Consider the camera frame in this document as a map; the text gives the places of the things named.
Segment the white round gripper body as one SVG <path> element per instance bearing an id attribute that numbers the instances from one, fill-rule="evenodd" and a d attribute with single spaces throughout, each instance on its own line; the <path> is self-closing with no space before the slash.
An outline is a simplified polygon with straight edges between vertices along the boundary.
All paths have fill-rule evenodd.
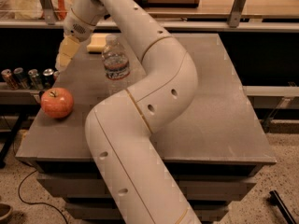
<path id="1" fill-rule="evenodd" d="M 87 40 L 95 29 L 96 18 L 91 13 L 76 12 L 71 8 L 64 19 L 64 34 L 79 42 Z"/>

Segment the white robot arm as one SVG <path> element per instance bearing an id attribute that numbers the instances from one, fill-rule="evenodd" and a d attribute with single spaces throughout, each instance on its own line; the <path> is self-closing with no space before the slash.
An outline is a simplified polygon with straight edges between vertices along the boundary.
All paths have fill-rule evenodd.
<path id="1" fill-rule="evenodd" d="M 89 112 L 85 135 L 94 162 L 126 224 L 201 224 L 150 142 L 192 102 L 195 64 L 134 0 L 76 0 L 64 19 L 65 38 L 87 40 L 105 15 L 146 75 Z"/>

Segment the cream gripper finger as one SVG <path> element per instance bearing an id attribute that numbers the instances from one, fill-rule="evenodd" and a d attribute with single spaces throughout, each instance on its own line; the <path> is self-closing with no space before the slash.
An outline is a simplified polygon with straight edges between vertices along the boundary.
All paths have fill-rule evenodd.
<path id="1" fill-rule="evenodd" d="M 64 35 L 56 57 L 55 68 L 63 72 L 78 51 L 80 42 L 72 35 Z"/>

